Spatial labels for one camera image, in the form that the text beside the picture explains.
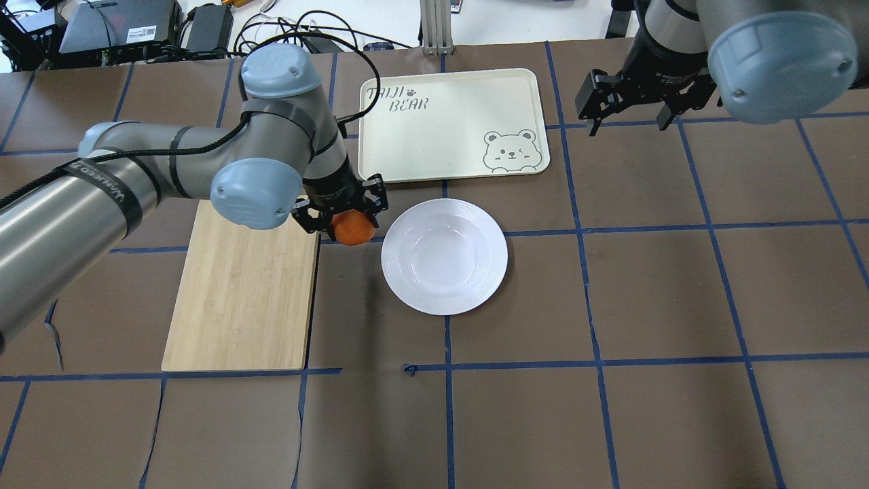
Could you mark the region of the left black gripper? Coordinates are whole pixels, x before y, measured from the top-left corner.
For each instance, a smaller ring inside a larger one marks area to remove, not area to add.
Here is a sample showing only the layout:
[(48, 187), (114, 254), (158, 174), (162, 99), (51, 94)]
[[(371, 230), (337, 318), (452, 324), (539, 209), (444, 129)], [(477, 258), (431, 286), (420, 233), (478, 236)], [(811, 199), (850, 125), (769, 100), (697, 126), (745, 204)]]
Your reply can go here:
[(334, 236), (333, 219), (339, 213), (357, 210), (366, 214), (372, 226), (388, 210), (387, 187), (380, 174), (363, 180), (353, 170), (337, 170), (322, 179), (302, 179), (305, 198), (298, 198), (292, 217), (308, 234)]

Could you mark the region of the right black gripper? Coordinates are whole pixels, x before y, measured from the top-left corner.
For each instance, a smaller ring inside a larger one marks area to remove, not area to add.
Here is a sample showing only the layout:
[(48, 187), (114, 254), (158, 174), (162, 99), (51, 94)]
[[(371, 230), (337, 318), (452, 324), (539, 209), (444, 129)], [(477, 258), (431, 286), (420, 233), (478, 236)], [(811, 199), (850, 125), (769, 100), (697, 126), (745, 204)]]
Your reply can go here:
[(574, 104), (589, 135), (596, 135), (609, 115), (646, 103), (663, 103), (656, 124), (667, 130), (687, 109), (704, 108), (716, 88), (707, 52), (674, 52), (652, 41), (634, 41), (620, 71), (591, 69)]

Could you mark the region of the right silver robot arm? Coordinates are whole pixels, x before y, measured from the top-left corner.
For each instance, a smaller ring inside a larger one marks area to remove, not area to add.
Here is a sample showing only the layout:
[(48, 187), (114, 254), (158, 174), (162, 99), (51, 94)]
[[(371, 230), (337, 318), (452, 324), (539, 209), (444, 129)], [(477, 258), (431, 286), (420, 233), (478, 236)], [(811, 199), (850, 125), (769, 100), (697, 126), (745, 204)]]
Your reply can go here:
[(636, 13), (620, 71), (593, 69), (575, 96), (595, 135), (609, 115), (661, 103), (665, 130), (711, 96), (736, 120), (813, 114), (867, 84), (866, 1), (614, 1)]

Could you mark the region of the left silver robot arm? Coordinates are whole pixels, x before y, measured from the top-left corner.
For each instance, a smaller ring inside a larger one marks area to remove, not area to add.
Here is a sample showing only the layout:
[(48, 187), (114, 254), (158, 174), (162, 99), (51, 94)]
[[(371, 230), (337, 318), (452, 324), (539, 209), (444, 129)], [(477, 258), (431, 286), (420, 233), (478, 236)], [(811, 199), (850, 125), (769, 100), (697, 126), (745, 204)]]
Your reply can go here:
[(281, 37), (248, 53), (232, 129), (120, 121), (91, 127), (77, 157), (2, 199), (2, 346), (165, 199), (208, 199), (236, 225), (294, 219), (337, 238), (336, 219), (388, 208), (381, 175), (361, 179), (310, 54)]

